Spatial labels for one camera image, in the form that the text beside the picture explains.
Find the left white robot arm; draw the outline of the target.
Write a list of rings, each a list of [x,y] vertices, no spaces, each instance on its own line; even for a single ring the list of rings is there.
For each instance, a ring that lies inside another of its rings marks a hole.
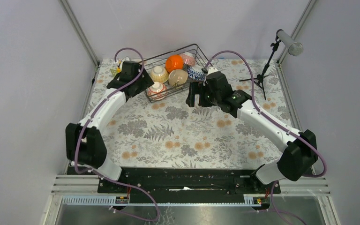
[[[65,129],[67,159],[110,179],[108,185],[116,193],[125,190],[127,181],[121,177],[121,167],[108,157],[103,130],[130,98],[153,83],[141,63],[124,61],[121,71],[108,83],[99,103],[82,120],[76,124],[69,123]]]

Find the orange bowl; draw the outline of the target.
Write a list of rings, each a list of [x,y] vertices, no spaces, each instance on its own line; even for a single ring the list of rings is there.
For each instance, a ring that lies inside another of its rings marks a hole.
[[[183,59],[179,55],[172,55],[165,61],[165,68],[168,73],[176,69],[183,69]]]

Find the yellow dotted white bowl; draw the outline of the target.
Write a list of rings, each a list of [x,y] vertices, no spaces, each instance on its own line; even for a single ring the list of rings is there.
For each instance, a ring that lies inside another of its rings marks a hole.
[[[154,82],[165,83],[168,81],[168,72],[163,66],[155,66],[150,71],[150,77]]]

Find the red patterned white bowl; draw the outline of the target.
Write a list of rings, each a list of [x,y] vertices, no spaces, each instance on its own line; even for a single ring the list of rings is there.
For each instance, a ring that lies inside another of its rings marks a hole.
[[[161,82],[154,82],[154,84],[147,89],[147,97],[152,100],[162,100],[166,96],[167,87]]]

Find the cream white bowl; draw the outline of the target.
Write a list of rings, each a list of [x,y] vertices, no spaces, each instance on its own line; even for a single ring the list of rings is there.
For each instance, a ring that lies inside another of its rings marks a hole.
[[[186,83],[188,73],[182,69],[173,70],[168,76],[168,82],[172,87],[179,87]]]

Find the blue patterned bowl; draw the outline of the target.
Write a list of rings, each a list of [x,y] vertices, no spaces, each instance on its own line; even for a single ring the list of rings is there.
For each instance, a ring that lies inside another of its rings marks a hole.
[[[205,80],[205,73],[203,72],[203,67],[199,65],[194,65],[187,69],[188,77],[196,80],[196,81],[204,81]]]

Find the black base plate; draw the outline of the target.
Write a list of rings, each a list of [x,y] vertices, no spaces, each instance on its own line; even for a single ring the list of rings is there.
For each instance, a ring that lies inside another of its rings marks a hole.
[[[264,185],[248,169],[123,167],[119,182],[139,187],[157,203],[245,203],[245,195],[280,194],[278,184]]]

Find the black wire dish rack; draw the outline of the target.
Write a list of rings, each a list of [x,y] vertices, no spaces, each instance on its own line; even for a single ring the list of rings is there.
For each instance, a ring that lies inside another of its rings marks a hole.
[[[179,55],[184,52],[189,52],[191,55],[195,58],[195,64],[199,65],[201,67],[204,67],[208,61],[207,56],[204,54],[204,52],[201,50],[198,44],[189,44],[184,47],[170,50],[168,52],[164,52],[149,58],[144,59],[144,69],[149,74],[152,71],[152,69],[155,66],[165,66],[165,61],[168,57],[172,55]],[[149,100],[150,103],[157,102],[159,100],[163,100],[166,97],[173,96],[175,94],[181,93],[183,91],[188,91],[189,89],[189,83],[194,82],[195,80],[188,78],[187,81],[184,84],[181,84],[179,87],[172,87],[168,81],[164,83],[167,90],[164,91],[164,95],[162,98],[158,98],[157,94],[148,94],[148,89],[144,91],[145,96]]]

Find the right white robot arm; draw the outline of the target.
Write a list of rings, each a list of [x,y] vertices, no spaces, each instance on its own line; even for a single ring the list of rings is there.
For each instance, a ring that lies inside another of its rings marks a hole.
[[[199,96],[199,106],[218,106],[257,129],[282,152],[279,160],[264,164],[254,171],[250,187],[262,193],[270,183],[288,179],[297,181],[317,160],[316,136],[310,131],[301,132],[287,126],[253,102],[252,97],[242,90],[233,90],[226,76],[221,72],[208,74],[204,82],[191,82],[186,104],[195,105]]]

